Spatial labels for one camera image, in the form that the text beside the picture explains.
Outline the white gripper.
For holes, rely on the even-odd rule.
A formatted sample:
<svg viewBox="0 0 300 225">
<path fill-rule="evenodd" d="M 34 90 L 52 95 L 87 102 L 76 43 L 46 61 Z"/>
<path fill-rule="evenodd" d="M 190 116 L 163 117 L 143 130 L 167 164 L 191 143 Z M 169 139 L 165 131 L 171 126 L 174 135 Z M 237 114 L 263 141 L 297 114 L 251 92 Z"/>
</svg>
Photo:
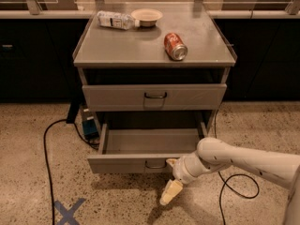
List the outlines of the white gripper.
<svg viewBox="0 0 300 225">
<path fill-rule="evenodd" d="M 180 158 L 168 158 L 166 162 L 172 167 L 172 175 L 176 180 L 169 180 L 164 188 L 159 203 L 169 204 L 187 185 L 203 174 L 216 173 L 232 165 L 232 158 L 215 154 L 213 151 L 194 151 Z"/>
</svg>

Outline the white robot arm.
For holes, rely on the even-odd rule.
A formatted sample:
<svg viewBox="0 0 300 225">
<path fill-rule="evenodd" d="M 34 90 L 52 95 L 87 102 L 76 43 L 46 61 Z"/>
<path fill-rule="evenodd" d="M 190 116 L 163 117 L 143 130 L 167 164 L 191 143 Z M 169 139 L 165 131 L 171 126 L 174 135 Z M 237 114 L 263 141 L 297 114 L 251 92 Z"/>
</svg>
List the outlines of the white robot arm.
<svg viewBox="0 0 300 225">
<path fill-rule="evenodd" d="M 202 174 L 235 166 L 289 190 L 283 225 L 300 225 L 300 156 L 229 145 L 216 138 L 204 138 L 197 149 L 180 158 L 168 158 L 173 180 L 165 187 L 160 203 L 168 204 Z"/>
</svg>

